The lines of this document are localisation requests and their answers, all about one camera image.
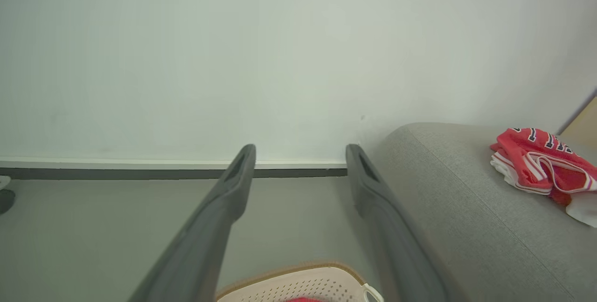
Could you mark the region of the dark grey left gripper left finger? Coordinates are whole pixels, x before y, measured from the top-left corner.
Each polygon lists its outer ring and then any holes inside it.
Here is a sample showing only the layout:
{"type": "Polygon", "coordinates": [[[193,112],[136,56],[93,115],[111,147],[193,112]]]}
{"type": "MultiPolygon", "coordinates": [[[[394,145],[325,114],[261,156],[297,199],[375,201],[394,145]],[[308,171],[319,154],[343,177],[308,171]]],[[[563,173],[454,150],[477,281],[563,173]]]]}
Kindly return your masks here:
{"type": "Polygon", "coordinates": [[[256,146],[242,147],[141,284],[131,302],[215,302],[232,225],[247,207],[256,146]]]}

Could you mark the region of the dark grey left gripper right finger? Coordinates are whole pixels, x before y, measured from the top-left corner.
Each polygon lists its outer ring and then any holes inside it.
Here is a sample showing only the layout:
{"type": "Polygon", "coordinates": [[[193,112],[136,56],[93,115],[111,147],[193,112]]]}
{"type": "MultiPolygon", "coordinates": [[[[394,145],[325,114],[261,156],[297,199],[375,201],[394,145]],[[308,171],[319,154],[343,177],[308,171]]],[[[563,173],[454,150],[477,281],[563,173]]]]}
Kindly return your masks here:
{"type": "Polygon", "coordinates": [[[346,146],[350,191],[364,221],[386,302],[447,302],[449,289],[404,208],[364,149],[346,146]]]}

